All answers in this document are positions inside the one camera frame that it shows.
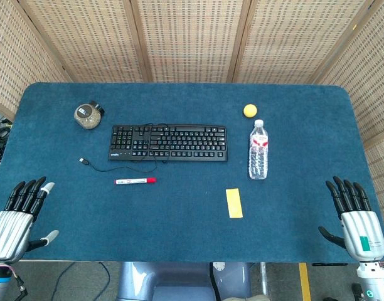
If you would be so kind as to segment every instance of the black keyboard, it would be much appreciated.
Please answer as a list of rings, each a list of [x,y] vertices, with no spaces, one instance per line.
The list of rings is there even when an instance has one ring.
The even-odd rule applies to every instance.
[[[227,161],[221,125],[115,125],[109,160]]]

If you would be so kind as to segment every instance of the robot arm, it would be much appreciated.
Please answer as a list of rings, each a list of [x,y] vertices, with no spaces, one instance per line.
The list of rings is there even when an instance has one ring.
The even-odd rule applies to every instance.
[[[10,264],[19,261],[25,252],[48,245],[58,235],[54,230],[46,237],[29,241],[31,227],[37,219],[44,199],[54,186],[53,182],[40,188],[46,178],[27,184],[20,182],[12,190],[3,211],[0,212],[0,300],[2,299],[11,276],[14,275],[21,295],[27,295],[22,279]]]
[[[379,219],[371,210],[361,185],[355,182],[352,185],[338,177],[333,179],[338,190],[332,182],[326,181],[326,185],[333,197],[344,238],[330,234],[322,226],[319,231],[325,239],[346,249],[352,258],[359,261],[357,275],[365,298],[384,301],[384,264],[379,262],[384,257],[384,237]]]

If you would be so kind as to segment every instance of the plastic bottle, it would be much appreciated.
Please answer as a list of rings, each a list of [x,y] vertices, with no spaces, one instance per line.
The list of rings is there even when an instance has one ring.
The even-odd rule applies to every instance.
[[[267,158],[269,151],[269,138],[263,128],[263,120],[255,120],[255,128],[250,133],[249,142],[249,176],[254,180],[263,180],[267,177]]]

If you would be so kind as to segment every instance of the green label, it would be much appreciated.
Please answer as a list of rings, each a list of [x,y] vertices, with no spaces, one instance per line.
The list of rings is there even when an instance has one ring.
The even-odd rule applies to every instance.
[[[368,237],[367,236],[360,236],[360,239],[361,239],[361,244],[362,244],[362,250],[363,251],[370,251],[370,245],[369,245]]]

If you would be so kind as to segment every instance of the gray floor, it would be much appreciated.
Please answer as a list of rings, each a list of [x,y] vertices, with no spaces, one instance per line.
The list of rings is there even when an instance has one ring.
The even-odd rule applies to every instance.
[[[28,262],[14,265],[29,291],[25,300],[50,300],[56,280],[69,262]],[[120,263],[104,262],[110,272],[110,285],[99,300],[115,300],[119,282]],[[357,282],[356,265],[347,267],[312,267],[308,265],[313,301],[332,297],[339,301],[354,301],[351,284]],[[298,264],[268,263],[269,297],[272,301],[301,301]],[[259,266],[251,269],[252,293],[262,293]],[[62,276],[54,300],[91,301],[107,283],[107,274],[97,262],[78,262]],[[14,300],[18,289],[14,282],[6,300]]]

